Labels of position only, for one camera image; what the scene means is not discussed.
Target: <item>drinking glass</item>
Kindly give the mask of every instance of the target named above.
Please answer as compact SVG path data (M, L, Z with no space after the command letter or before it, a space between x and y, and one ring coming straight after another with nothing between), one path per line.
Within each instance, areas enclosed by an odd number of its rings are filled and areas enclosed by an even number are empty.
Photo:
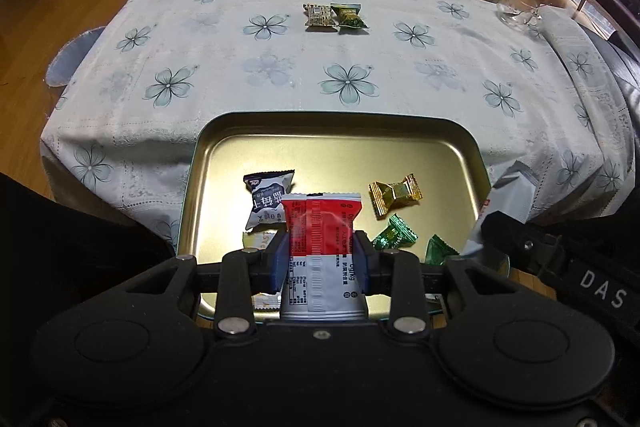
M535 0L498 0L498 16L507 26L526 25L540 6Z

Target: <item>metal tray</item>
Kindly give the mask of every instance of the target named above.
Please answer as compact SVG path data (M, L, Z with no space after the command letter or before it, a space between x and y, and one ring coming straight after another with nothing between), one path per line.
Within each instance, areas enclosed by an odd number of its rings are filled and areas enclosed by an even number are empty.
M354 228L370 239L377 220L368 185L396 183L413 172L422 199L396 208L418 234L406 250L424 259L434 233L457 250L478 217L489 180L473 137L449 120L354 112L228 113L200 133L180 222L178 254L216 263L242 248L252 206L242 177L251 172L295 169L292 192L359 192L362 211ZM215 294L204 294L200 313L212 317ZM389 298L367 298L369 317L388 315ZM278 312L257 312L258 319Z

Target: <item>snack bag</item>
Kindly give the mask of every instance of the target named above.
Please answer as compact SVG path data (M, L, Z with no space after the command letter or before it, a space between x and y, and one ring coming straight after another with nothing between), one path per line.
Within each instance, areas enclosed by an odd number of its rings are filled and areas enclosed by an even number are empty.
M286 194L282 197L290 237L289 275L280 317L299 320L357 320L366 300L351 259L353 220L359 194Z
M251 191L254 206L246 222L245 230L257 225L284 222L281 199L291 188L294 171L255 172L242 180Z

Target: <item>packaged snack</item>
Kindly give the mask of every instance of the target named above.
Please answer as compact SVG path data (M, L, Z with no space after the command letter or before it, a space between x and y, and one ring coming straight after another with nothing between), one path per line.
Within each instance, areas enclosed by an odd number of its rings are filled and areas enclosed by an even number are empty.
M369 184L376 216L384 216L395 203L408 203L422 199L422 193L413 174L404 177L400 183L391 185L373 182Z
M285 221L282 197L291 187L293 173L294 171L256 172L243 178L254 200L245 230L265 223Z
M357 320L366 300L355 277L351 246L359 194L285 194L289 227L289 276L281 318Z
M338 16L338 26L340 28L368 28L368 26L358 17L360 13L359 4L331 4L331 9Z
M440 266L444 264L444 258L449 255L458 255L458 252L434 234L427 245L424 263L431 266Z
M320 4L303 4L308 20L305 26L335 26L331 7Z
M416 241L418 241L416 233L407 226L398 214L394 214L389 217L388 227L380 232L376 238L371 241L371 244L376 250L385 250L385 248L398 248L402 245L412 245Z

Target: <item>table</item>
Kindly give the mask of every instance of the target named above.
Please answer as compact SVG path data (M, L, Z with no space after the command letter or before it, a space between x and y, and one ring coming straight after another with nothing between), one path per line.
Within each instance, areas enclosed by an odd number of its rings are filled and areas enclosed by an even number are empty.
M309 32L305 2L360 3L370 29ZM457 121L492 182L516 159L539 176L530 217L612 212L633 187L628 111L579 26L546 10L541 32L481 0L129 0L42 133L53 194L83 206L90 191L102 207L83 210L117 209L175 245L208 121L350 110Z

